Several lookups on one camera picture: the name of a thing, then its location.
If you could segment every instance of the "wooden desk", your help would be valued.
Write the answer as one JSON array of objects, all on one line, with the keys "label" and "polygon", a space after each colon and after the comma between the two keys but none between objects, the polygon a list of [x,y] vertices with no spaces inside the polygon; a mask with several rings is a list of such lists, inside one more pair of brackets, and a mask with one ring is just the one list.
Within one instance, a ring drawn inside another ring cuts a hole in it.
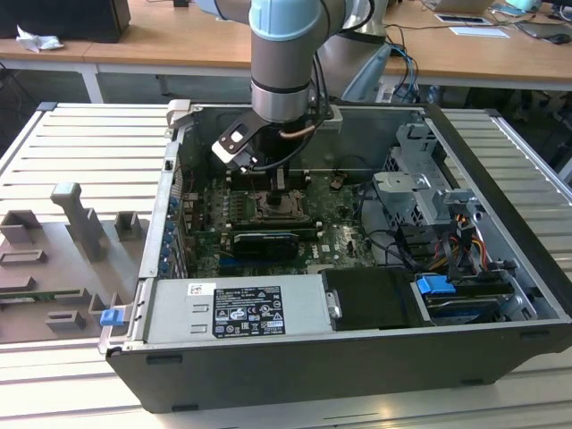
[{"label": "wooden desk", "polygon": [[250,28],[218,21],[198,6],[130,0],[131,23],[121,43],[93,43],[90,63],[250,68]]},{"label": "wooden desk", "polygon": [[[250,29],[218,21],[195,4],[173,8],[169,1],[130,0],[130,27],[118,44],[65,42],[54,52],[34,54],[13,40],[0,40],[0,61],[14,69],[76,71],[90,99],[103,103],[97,74],[243,76],[250,74]],[[538,16],[536,21],[550,21]],[[446,24],[418,1],[392,7],[388,24],[425,27]],[[420,84],[486,88],[572,90],[572,44],[556,46],[511,26],[510,38],[457,36],[450,29],[406,29],[406,46],[419,65]],[[389,28],[400,42],[396,28]],[[395,84],[405,71],[391,58],[383,77]]]},{"label": "wooden desk", "polygon": [[[501,21],[506,18],[495,16]],[[485,17],[494,21],[488,13]],[[409,0],[390,8],[384,21],[417,28],[447,25],[425,10],[421,2]],[[540,14],[534,21],[554,22]],[[501,30],[510,38],[457,36],[447,28],[403,32],[408,52],[419,64],[419,83],[446,80],[449,85],[457,81],[461,86],[491,88],[548,88],[550,84],[572,88],[572,44],[537,40],[515,26]],[[400,43],[398,29],[389,28],[388,32],[395,43]],[[395,70],[396,61],[388,65],[389,74]]]}]

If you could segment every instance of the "sticker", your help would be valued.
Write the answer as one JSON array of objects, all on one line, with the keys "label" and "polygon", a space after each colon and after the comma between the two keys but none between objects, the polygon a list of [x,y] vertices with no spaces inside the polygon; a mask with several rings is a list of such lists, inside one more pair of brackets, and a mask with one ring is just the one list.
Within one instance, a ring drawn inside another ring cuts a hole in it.
[{"label": "sticker", "polygon": [[213,335],[234,338],[286,333],[280,286],[264,288],[216,289]]},{"label": "sticker", "polygon": [[216,283],[189,283],[187,295],[214,295]]}]

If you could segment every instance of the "robotic arm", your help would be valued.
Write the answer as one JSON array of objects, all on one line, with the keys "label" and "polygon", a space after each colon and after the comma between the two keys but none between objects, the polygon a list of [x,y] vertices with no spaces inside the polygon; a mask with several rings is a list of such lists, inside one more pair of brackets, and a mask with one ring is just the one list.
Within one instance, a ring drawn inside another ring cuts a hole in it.
[{"label": "robotic arm", "polygon": [[[357,1],[198,0],[204,12],[252,29],[252,111],[213,144],[224,163],[243,172],[271,171],[307,144],[319,126],[308,115],[314,55],[343,28]],[[254,148],[264,166],[257,165]]]}]

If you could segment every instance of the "slotted aluminum plate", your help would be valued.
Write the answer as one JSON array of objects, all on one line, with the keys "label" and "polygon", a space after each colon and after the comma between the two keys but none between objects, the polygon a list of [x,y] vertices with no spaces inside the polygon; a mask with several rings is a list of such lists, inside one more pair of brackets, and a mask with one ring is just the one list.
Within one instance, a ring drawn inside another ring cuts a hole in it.
[{"label": "slotted aluminum plate", "polygon": [[30,209],[40,222],[66,221],[50,195],[76,181],[100,220],[122,210],[150,219],[166,128],[166,105],[60,104],[35,113],[0,163],[0,218]]},{"label": "slotted aluminum plate", "polygon": [[[479,111],[444,111],[509,201],[572,280],[570,189],[502,119]],[[469,185],[452,159],[445,164]]]},{"label": "slotted aluminum plate", "polygon": [[[98,117],[164,117],[166,108],[157,105],[60,105],[53,116],[91,116],[91,109],[99,108]],[[492,121],[485,112],[446,111],[454,116],[455,122]],[[34,121],[25,132],[33,134]],[[153,147],[162,142],[160,138],[141,139],[133,137],[66,137],[42,138],[45,146],[55,147]],[[473,139],[471,147],[513,148],[516,144],[503,136],[500,139]],[[17,152],[23,141],[16,141],[5,159]],[[497,176],[501,169],[494,169]],[[147,170],[127,172],[114,171],[101,174],[100,171],[51,171],[30,172],[20,185],[33,184],[38,198],[48,199],[51,185],[40,188],[38,176],[43,175],[49,182],[57,177],[79,177],[81,183],[98,185],[93,188],[103,192],[103,185],[121,186],[128,189],[133,183],[145,184]],[[538,171],[510,171],[504,177],[518,175],[528,180],[528,189],[541,186]],[[521,181],[508,179],[504,186],[519,191]],[[156,181],[149,183],[156,186]],[[93,198],[98,193],[91,191]],[[17,199],[12,194],[6,200]],[[88,196],[86,187],[84,195]],[[542,208],[538,206],[519,208],[527,221],[534,221],[539,234],[556,229],[568,231],[572,223],[572,210],[567,206]],[[554,220],[566,224],[560,225]],[[572,252],[555,254],[572,260]],[[70,341],[67,347],[59,349],[22,349],[13,353],[0,353],[0,420],[3,427],[31,427],[44,423],[46,427],[103,427],[107,425],[138,425],[154,427],[201,427],[221,428],[240,427],[251,429],[291,428],[291,427],[348,427],[348,428],[387,428],[419,427],[426,429],[515,429],[518,427],[570,427],[572,422],[572,349],[552,355],[534,357],[497,383],[461,389],[437,391],[412,391],[362,398],[322,400],[306,403],[279,404],[253,408],[231,408],[200,412],[175,413],[156,416],[146,412],[127,386],[114,374],[105,358],[98,354],[96,344]]]}]

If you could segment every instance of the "laptop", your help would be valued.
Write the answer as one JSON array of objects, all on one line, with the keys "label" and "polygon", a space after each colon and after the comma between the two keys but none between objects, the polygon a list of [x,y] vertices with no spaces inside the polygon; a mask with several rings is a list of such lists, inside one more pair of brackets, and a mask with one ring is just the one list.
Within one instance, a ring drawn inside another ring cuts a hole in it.
[{"label": "laptop", "polygon": [[515,24],[533,38],[551,38],[557,34],[568,34],[572,37],[572,27],[566,24],[541,24],[539,22],[517,22]]},{"label": "laptop", "polygon": [[494,0],[425,0],[425,6],[434,12],[483,13]]}]

